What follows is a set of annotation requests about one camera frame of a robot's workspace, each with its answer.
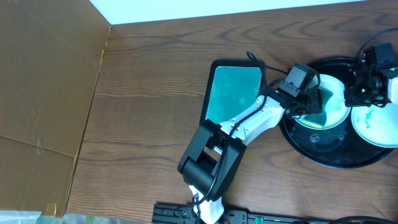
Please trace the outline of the green yellow scrub sponge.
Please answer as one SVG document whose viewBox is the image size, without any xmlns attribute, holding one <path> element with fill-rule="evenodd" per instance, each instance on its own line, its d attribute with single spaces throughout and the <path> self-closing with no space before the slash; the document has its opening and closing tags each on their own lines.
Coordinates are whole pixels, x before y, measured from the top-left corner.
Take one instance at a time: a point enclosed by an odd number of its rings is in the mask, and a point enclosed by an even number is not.
<svg viewBox="0 0 398 224">
<path fill-rule="evenodd" d="M 310 128 L 321 129 L 324 127 L 327 121 L 326 109 L 325 106 L 328 100 L 331 98 L 332 94 L 327 91 L 321 91 L 322 97 L 322 112 L 316 114 L 308 114 L 302 116 L 298 121 L 302 125 L 305 125 Z"/>
</svg>

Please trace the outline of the pale green plate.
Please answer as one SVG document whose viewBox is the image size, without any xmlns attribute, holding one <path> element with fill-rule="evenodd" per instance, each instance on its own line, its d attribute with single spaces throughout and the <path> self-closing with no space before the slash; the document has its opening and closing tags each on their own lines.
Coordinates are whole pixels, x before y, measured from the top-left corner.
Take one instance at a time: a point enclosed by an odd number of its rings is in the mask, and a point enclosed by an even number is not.
<svg viewBox="0 0 398 224">
<path fill-rule="evenodd" d="M 332 94 L 331 98 L 328 100 L 325 106 L 327 121 L 324 127 L 321 129 L 334 128 L 335 126 L 342 123 L 348 117 L 349 112 L 351 110 L 350 107 L 346 107 L 345 105 L 345 99 L 344 99 L 345 86 L 339 79 L 335 77 L 332 77 L 330 75 L 320 74 L 320 85 L 318 89 L 320 90 L 320 93 L 321 91 L 327 91 Z M 300 118 L 296 117 L 295 120 L 299 123 Z"/>
<path fill-rule="evenodd" d="M 397 105 L 354 107 L 351 121 L 365 141 L 379 147 L 397 148 Z"/>
</svg>

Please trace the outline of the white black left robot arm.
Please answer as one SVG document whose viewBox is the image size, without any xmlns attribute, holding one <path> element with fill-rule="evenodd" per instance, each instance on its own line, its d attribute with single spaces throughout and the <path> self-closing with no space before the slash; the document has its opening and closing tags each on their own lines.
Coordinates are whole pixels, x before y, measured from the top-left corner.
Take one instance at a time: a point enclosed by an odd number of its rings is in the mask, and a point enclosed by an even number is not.
<svg viewBox="0 0 398 224">
<path fill-rule="evenodd" d="M 260 94 L 237 116 L 219 124 L 203 121 L 184 152 L 177 170 L 193 194 L 198 221 L 216 223 L 224 214 L 222 196 L 231 185 L 248 144 L 283 118 L 321 113 L 318 88 L 291 96 L 281 89 Z"/>
</svg>

